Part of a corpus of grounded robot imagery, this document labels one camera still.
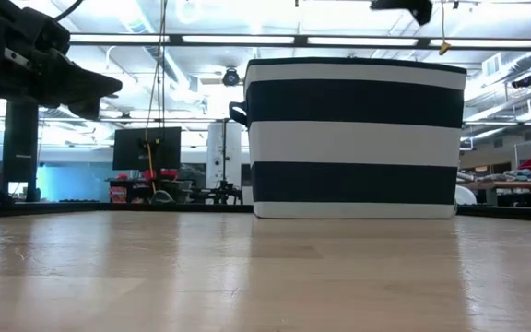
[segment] white container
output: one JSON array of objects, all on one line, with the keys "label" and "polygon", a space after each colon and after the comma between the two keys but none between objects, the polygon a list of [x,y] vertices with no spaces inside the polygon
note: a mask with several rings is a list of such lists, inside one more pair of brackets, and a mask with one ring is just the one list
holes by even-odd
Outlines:
[{"label": "white container", "polygon": [[465,69],[446,65],[250,61],[230,116],[249,127],[254,213],[451,218],[465,84]]}]

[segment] wooden floor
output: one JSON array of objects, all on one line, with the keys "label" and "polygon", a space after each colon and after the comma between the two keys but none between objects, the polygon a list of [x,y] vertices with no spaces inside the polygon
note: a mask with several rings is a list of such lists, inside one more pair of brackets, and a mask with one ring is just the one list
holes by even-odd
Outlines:
[{"label": "wooden floor", "polygon": [[0,331],[531,331],[531,221],[0,219]]}]

